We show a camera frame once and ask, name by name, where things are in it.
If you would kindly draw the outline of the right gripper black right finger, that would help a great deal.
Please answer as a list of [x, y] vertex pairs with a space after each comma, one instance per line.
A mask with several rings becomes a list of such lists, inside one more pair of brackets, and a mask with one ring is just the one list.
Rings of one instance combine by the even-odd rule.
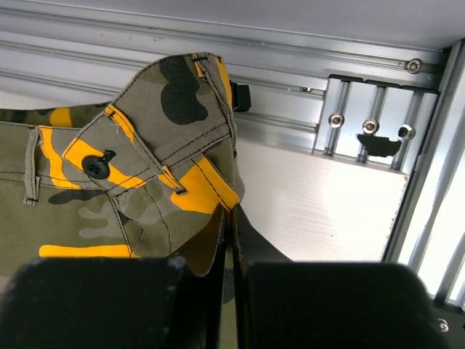
[[232, 212], [240, 348], [447, 348], [424, 285], [388, 262], [294, 262]]

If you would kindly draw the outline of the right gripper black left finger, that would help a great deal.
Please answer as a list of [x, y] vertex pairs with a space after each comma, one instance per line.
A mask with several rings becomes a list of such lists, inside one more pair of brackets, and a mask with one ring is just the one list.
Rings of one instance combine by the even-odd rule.
[[49, 258], [1, 299], [3, 348], [217, 348], [226, 214], [164, 258]]

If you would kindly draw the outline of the camouflage yellow green trousers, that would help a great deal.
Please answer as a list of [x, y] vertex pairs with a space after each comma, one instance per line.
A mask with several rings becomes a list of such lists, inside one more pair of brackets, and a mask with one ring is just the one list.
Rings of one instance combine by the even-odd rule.
[[164, 258], [244, 195], [233, 86], [207, 52], [162, 58], [113, 100], [1, 111], [1, 299], [49, 258]]

